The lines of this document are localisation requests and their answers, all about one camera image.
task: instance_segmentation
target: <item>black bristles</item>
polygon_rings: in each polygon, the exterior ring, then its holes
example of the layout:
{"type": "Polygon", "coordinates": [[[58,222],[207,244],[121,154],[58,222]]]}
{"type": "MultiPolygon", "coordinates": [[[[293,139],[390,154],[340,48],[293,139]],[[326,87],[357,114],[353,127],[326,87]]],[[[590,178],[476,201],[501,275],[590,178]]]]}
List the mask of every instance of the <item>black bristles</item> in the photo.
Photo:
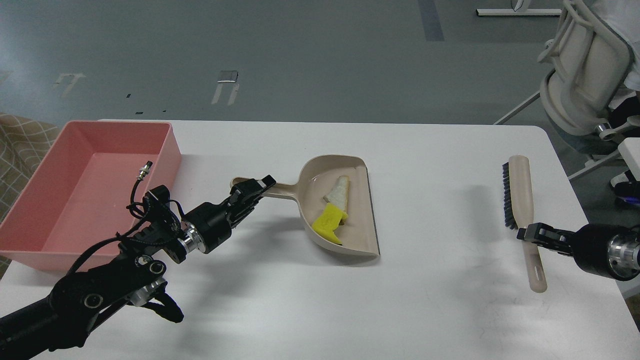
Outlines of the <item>black bristles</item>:
{"type": "Polygon", "coordinates": [[[509,185],[509,163],[502,166],[502,182],[504,183],[504,225],[510,229],[516,229],[516,220],[513,218],[511,208],[511,186],[509,185]]]}

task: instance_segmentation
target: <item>beige dustpan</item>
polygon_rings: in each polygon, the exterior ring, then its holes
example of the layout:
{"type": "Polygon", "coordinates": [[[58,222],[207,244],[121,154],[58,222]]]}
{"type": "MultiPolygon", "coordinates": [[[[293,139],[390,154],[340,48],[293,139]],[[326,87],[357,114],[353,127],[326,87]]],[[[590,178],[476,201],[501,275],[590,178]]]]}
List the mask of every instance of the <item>beige dustpan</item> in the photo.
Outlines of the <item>beige dustpan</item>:
{"type": "MultiPolygon", "coordinates": [[[[237,177],[233,179],[231,185],[246,179],[237,177]]],[[[305,164],[297,184],[277,183],[267,190],[264,196],[295,200],[307,234],[325,249],[359,256],[380,255],[376,225],[373,220],[369,176],[367,166],[362,159],[344,155],[318,156],[305,164]],[[322,214],[326,206],[323,196],[331,191],[338,177],[343,175],[349,176],[347,208],[349,218],[335,231],[342,241],[340,246],[318,235],[311,228],[311,224],[322,214]]]]}

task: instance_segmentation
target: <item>chair backrest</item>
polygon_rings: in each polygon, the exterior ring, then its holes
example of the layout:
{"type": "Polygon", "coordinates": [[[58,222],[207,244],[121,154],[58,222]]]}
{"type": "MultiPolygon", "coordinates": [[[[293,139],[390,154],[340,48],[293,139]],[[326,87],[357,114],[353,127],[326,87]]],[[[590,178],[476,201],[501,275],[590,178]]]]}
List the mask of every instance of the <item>chair backrest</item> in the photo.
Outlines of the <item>chair backrest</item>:
{"type": "Polygon", "coordinates": [[[629,45],[583,0],[563,0],[556,37],[538,57],[554,70],[540,94],[549,117],[571,135],[607,122],[607,106],[630,70],[629,45]]]}

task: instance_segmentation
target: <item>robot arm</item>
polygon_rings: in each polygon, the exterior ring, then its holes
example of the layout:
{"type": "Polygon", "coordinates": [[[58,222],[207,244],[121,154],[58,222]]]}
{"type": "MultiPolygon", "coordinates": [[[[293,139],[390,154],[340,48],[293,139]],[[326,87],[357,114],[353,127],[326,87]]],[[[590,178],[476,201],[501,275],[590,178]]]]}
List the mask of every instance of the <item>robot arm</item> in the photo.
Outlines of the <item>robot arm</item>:
{"type": "Polygon", "coordinates": [[[520,229],[517,238],[571,256],[591,274],[619,281],[640,274],[638,233],[626,227],[588,224],[574,233],[538,222],[520,229]]]}
{"type": "Polygon", "coordinates": [[[147,192],[142,203],[133,203],[144,177],[142,170],[148,172],[149,167],[147,163],[141,169],[128,207],[139,218],[138,224],[80,255],[46,298],[0,318],[0,359],[30,359],[47,349],[82,347],[93,330],[125,305],[146,307],[169,321],[181,322],[182,311],[165,292],[166,265],[152,256],[163,250],[181,263],[195,249],[208,254],[230,237],[231,230],[275,184],[271,176],[244,181],[220,204],[205,202],[186,214],[178,204],[180,221],[169,208],[174,200],[165,186],[147,192]],[[146,222],[150,224],[138,230],[146,222]],[[120,249],[114,260],[78,272],[95,251],[114,241],[119,241],[120,249]]]}

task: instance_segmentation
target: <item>pink tray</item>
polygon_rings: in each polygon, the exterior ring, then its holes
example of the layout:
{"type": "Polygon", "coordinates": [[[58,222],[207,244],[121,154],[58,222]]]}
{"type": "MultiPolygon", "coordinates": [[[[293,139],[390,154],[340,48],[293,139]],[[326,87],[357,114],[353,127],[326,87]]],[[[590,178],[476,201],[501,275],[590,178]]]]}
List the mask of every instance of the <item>pink tray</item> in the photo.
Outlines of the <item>pink tray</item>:
{"type": "MultiPolygon", "coordinates": [[[[40,270],[67,270],[89,246],[135,224],[125,209],[138,170],[153,161],[136,201],[180,166],[169,123],[69,122],[0,225],[0,255],[40,270]]],[[[107,263],[115,243],[83,268],[107,263]]]]}

